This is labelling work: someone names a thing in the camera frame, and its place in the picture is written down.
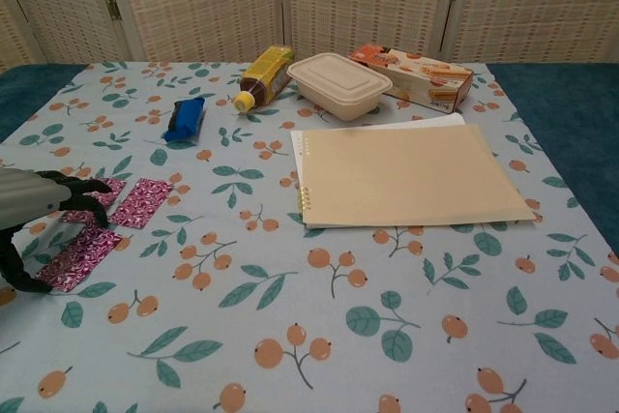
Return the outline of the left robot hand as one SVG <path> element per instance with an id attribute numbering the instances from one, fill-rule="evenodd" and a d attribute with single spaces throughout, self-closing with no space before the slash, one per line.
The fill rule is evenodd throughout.
<path id="1" fill-rule="evenodd" d="M 98 179 L 79 179 L 60 171 L 1 170 L 1 276 L 13 288 L 29 293 L 48 293 L 55 286 L 71 290 L 94 269 L 122 240 L 109 229 L 106 210 L 93 196 L 111 193 L 112 188 Z M 35 279 L 13 244 L 14 235 L 33 220 L 56 211 L 81 211 L 93 214 L 75 241 L 65 249 L 58 263 L 69 267 L 69 276 L 58 272 L 51 282 Z"/>

